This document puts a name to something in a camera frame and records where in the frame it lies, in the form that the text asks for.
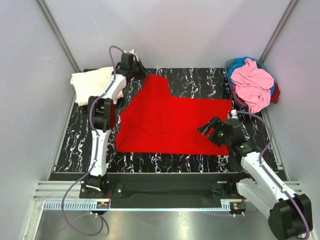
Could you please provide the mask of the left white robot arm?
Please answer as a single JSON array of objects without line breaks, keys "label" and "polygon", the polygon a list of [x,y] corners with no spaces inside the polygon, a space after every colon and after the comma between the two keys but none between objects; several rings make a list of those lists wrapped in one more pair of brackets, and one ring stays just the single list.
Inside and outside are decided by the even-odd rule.
[{"label": "left white robot arm", "polygon": [[88,99],[92,148],[84,185],[97,198],[103,198],[108,193],[106,156],[109,137],[116,124],[115,102],[131,78],[146,75],[146,69],[135,51],[124,51],[120,62],[111,72],[110,82],[98,96]]}]

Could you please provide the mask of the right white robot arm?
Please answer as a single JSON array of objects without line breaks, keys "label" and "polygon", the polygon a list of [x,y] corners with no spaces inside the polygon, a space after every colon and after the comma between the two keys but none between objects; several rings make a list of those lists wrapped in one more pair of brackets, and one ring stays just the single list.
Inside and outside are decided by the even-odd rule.
[{"label": "right white robot arm", "polygon": [[278,240],[307,240],[313,230],[312,203],[306,194],[297,194],[263,159],[263,152],[245,138],[242,125],[232,111],[222,121],[213,117],[197,130],[216,146],[226,146],[230,155],[250,175],[227,185],[228,195],[249,200],[266,218]]}]

